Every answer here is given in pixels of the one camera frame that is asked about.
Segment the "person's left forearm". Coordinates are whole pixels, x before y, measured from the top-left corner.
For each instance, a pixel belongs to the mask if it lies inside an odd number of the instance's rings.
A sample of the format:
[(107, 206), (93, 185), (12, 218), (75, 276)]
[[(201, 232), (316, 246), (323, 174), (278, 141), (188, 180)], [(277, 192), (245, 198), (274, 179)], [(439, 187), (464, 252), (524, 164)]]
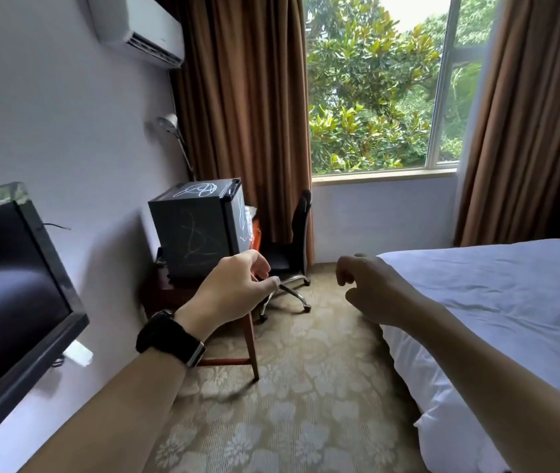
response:
[(149, 349), (63, 424), (18, 473), (141, 473), (187, 367)]

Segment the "white wall air conditioner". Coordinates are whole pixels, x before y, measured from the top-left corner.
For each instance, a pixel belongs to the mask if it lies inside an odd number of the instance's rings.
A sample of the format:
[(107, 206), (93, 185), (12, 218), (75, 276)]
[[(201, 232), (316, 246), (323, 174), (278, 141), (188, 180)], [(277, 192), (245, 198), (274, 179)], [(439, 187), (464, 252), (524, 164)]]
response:
[(181, 23), (155, 0), (87, 0), (99, 42), (167, 70), (185, 61)]

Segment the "black wristwatch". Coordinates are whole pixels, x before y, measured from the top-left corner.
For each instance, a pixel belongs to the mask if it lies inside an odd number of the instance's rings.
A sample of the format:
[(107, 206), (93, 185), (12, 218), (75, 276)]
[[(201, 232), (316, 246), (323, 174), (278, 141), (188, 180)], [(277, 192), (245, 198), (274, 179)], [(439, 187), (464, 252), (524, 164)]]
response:
[(189, 334), (171, 310), (156, 312), (138, 333), (135, 350), (155, 349), (177, 358), (188, 368), (196, 367), (206, 352), (204, 342)]

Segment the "window with white frame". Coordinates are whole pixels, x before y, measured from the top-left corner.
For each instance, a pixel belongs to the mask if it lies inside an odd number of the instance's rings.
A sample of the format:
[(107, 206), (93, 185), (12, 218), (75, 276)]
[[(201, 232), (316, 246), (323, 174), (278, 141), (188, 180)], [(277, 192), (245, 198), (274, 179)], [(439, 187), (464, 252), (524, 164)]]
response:
[(455, 167), (499, 0), (304, 0), (314, 175)]

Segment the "black mini fridge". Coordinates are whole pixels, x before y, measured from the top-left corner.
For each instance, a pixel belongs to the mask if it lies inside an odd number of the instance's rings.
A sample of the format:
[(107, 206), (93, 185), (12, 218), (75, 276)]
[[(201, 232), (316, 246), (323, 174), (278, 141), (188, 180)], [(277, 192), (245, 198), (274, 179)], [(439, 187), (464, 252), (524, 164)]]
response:
[(240, 178), (181, 183), (148, 206), (171, 282), (201, 281), (251, 247)]

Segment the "black flat television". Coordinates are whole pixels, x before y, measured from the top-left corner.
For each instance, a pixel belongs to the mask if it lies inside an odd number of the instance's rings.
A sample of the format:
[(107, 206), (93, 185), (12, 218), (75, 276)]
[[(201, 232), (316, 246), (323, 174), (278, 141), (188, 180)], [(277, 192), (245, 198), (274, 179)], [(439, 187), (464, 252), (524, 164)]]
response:
[(25, 184), (0, 185), (0, 424), (88, 324)]

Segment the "red-brown wooden desk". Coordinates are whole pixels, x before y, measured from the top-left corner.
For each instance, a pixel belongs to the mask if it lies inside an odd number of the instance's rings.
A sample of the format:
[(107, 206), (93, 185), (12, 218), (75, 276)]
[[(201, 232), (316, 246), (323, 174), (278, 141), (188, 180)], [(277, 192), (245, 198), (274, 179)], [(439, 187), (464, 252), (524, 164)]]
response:
[[(254, 245), (248, 251), (220, 258), (204, 281), (171, 284), (157, 264), (139, 289), (147, 322), (137, 335), (136, 351), (166, 354), (167, 359), (192, 369), (197, 366), (250, 365), (253, 381), (260, 380), (251, 310), (256, 302), (277, 286), (269, 264)], [(206, 340), (220, 326), (235, 321), (244, 330), (247, 358), (205, 359)]]

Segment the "person's right forearm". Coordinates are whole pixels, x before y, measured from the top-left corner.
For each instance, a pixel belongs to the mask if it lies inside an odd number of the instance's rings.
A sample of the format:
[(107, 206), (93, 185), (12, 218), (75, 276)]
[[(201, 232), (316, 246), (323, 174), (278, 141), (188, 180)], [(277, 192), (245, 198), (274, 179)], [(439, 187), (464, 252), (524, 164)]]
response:
[(413, 306), (403, 329), (437, 361), (512, 473), (560, 473), (560, 390), (435, 302)]

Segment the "white wall socket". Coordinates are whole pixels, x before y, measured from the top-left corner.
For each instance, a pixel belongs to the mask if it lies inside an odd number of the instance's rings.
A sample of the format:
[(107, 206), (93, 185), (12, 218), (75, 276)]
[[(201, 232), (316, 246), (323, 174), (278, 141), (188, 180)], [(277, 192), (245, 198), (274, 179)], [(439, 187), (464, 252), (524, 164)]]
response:
[(78, 340), (73, 340), (62, 353), (64, 359), (69, 359), (80, 367), (87, 367), (93, 362), (94, 354)]

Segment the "person's right hand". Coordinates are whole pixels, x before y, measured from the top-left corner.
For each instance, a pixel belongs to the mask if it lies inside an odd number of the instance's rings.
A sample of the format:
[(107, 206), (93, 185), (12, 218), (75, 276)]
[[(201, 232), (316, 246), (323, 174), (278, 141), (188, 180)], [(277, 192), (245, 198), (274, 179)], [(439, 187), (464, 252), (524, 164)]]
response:
[(374, 257), (373, 265), (373, 287), (366, 291), (351, 287), (346, 292), (347, 302), (371, 321), (411, 332), (442, 312), (439, 303), (418, 291), (383, 259)]

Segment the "person's left hand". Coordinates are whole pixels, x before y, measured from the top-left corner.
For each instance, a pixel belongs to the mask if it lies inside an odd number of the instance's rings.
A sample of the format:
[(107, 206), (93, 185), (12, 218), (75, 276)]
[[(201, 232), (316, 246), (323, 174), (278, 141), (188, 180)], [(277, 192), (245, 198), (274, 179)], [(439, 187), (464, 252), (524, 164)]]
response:
[(205, 342), (219, 327), (244, 317), (260, 303), (251, 301), (252, 276), (271, 277), (270, 266), (258, 251), (222, 258), (174, 319)]

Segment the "brown curtain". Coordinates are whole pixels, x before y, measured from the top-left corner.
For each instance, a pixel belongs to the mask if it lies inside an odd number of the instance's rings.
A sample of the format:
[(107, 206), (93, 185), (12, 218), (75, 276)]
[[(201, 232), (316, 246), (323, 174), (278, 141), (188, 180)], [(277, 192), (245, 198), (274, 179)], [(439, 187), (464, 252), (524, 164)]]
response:
[(560, 185), (560, 0), (501, 0), (454, 245), (543, 238)]
[(156, 1), (182, 26), (171, 85), (197, 179), (241, 178), (263, 240), (289, 243), (312, 188), (303, 0)]

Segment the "bed with white sheet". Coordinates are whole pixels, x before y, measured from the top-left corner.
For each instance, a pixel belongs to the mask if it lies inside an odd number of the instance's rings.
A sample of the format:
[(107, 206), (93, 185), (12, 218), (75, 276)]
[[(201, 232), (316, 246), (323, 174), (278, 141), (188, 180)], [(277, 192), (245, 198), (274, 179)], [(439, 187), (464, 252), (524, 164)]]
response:
[[(560, 390), (560, 239), (379, 256), (474, 334)], [(415, 427), (426, 468), (509, 472), (436, 360), (402, 330), (381, 329), (422, 413)]]

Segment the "black office chair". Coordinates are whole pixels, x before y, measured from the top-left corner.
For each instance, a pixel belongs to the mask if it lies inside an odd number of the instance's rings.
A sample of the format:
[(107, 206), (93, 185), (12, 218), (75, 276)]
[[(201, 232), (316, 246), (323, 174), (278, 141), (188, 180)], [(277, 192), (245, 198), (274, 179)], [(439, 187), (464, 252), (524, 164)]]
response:
[(268, 302), (278, 291), (283, 291), (299, 299), (304, 312), (309, 313), (312, 309), (311, 305), (307, 303), (307, 300), (300, 293), (288, 286), (289, 283), (298, 280), (302, 280), (305, 286), (311, 284), (310, 279), (307, 277), (306, 236), (312, 202), (311, 190), (303, 190), (292, 216), (292, 240), (290, 243), (270, 241), (262, 241), (261, 243), (260, 253), (271, 267), (270, 275), (276, 276), (280, 280), (276, 291), (266, 297), (261, 303), (259, 313), (259, 323), (261, 324), (268, 320), (265, 310)]

